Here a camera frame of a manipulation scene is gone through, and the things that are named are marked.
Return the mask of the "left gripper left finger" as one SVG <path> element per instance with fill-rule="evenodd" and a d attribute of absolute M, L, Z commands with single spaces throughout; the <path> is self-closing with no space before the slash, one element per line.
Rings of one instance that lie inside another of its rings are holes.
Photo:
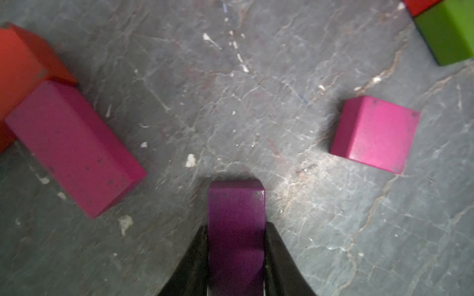
<path fill-rule="evenodd" d="M 158 296 L 206 296 L 208 290 L 207 226 L 202 225 Z"/>

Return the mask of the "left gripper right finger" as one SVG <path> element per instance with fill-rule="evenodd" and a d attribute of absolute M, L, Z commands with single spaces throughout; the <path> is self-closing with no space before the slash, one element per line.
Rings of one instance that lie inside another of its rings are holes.
<path fill-rule="evenodd" d="M 264 286 L 266 296 L 316 296 L 292 259 L 275 225 L 265 226 Z"/>

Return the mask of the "purple block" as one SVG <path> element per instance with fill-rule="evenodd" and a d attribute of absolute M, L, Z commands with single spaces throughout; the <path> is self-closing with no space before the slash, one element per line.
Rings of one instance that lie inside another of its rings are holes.
<path fill-rule="evenodd" d="M 213 181 L 208 202 L 210 294 L 263 295 L 264 186 L 259 180 Z"/>

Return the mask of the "small magenta cube block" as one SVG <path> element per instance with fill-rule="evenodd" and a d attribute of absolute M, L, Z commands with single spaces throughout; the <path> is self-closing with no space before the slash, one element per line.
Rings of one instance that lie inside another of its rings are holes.
<path fill-rule="evenodd" d="M 339 118 L 330 154 L 401 174 L 421 113 L 376 97 L 348 99 Z"/>

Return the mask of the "red block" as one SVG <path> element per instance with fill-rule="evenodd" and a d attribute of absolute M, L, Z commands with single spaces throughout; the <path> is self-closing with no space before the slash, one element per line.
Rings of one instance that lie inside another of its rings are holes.
<path fill-rule="evenodd" d="M 441 0 L 403 0 L 402 1 L 412 17 L 417 17 L 422 12 L 430 9 Z"/>
<path fill-rule="evenodd" d="M 5 118 L 46 80 L 70 86 L 78 83 L 43 38 L 11 22 L 2 26 L 1 151 L 16 140 L 15 135 L 5 124 Z"/>

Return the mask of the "light green cube block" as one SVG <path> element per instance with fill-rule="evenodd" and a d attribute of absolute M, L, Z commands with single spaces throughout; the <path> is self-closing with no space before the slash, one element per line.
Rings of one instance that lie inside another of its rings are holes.
<path fill-rule="evenodd" d="M 474 2 L 441 1 L 415 18 L 440 66 L 474 57 Z"/>

